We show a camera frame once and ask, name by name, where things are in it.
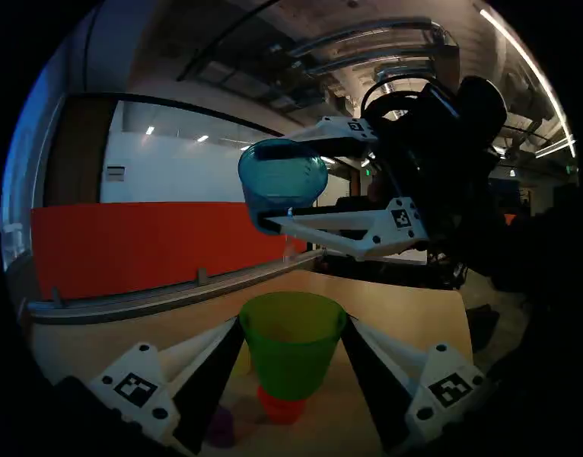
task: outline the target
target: ceiling light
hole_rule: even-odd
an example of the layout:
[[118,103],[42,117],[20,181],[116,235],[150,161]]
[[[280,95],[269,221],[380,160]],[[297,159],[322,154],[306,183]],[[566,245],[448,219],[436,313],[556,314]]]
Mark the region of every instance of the ceiling light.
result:
[[522,46],[520,46],[520,43],[518,43],[517,40],[493,16],[491,16],[489,12],[487,12],[486,10],[481,10],[479,13],[490,24],[492,24],[492,26],[496,30],[498,30],[501,33],[501,35],[503,35],[503,37],[507,38],[507,41],[509,43],[511,43],[511,45],[518,51],[520,56],[522,56],[522,59],[524,59],[524,61],[528,64],[530,69],[533,71],[533,73],[535,74],[535,76],[539,80],[539,83],[541,83],[541,86],[543,87],[543,91],[545,91],[547,97],[550,99],[550,103],[552,104],[553,110],[556,112],[556,115],[558,116],[558,119],[560,120],[560,124],[562,125],[562,130],[564,130],[564,134],[566,136],[566,139],[569,142],[569,146],[571,149],[571,155],[573,157],[575,157],[575,148],[573,147],[573,145],[571,143],[571,131],[569,129],[569,126],[566,123],[566,118],[565,118],[564,113],[562,112],[562,108],[558,104],[556,96],[553,94],[552,89],[550,87],[550,83],[547,81],[547,78],[537,68],[537,65],[532,61],[532,59],[529,57],[527,52],[522,48]]
[[495,152],[501,156],[505,156],[505,151],[507,151],[507,149],[502,148],[501,146],[493,146],[493,148],[495,149]]
[[570,143],[564,142],[561,145],[557,145],[557,143],[556,143],[556,145],[552,145],[552,146],[555,146],[555,148],[552,148],[552,146],[547,146],[546,148],[543,148],[540,151],[535,152],[535,154],[536,154],[535,157],[536,158],[545,157],[546,155],[549,155],[552,152],[556,152],[556,151],[559,151],[560,149],[564,149],[566,146],[572,147],[572,145],[573,145],[573,143],[575,143],[575,141],[577,141],[577,140],[573,139]]

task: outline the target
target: floor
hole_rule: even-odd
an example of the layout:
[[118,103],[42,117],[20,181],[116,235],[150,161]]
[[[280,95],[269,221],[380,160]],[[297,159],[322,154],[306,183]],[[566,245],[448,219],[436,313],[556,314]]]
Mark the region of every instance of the floor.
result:
[[472,270],[468,271],[467,281],[460,288],[460,294],[465,308],[490,304],[501,315],[488,346],[473,355],[476,366],[487,372],[494,362],[520,343],[528,323],[524,294],[499,292],[491,286],[488,278]]

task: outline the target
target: red wall panel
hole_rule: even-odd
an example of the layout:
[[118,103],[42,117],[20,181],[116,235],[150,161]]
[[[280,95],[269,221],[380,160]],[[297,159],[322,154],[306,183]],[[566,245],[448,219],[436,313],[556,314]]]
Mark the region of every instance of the red wall panel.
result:
[[[244,203],[96,203],[32,211],[40,290],[52,298],[151,289],[280,259],[285,238],[252,225]],[[306,243],[294,240],[298,252]]]

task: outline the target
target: desk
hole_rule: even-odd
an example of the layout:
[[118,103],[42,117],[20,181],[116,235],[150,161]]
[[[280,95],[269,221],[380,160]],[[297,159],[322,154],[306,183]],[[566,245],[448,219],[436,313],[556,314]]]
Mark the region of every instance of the desk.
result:
[[[165,349],[238,314],[250,298],[297,290],[336,300],[348,313],[419,349],[445,341],[471,360],[463,300],[455,291],[367,283],[295,270],[226,296],[160,314],[90,325],[35,324],[34,356],[52,382],[66,375],[87,381],[140,340]],[[253,373],[231,378],[222,404],[245,435],[233,449],[203,446],[202,455],[380,455],[376,430],[342,343],[320,390],[292,426],[263,422]]]

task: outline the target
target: red cup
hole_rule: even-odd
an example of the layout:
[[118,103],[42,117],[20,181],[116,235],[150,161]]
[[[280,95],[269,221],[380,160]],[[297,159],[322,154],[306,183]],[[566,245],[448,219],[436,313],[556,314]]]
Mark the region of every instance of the red cup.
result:
[[286,425],[298,420],[306,406],[306,400],[287,401],[274,398],[262,386],[258,387],[258,399],[273,423]]

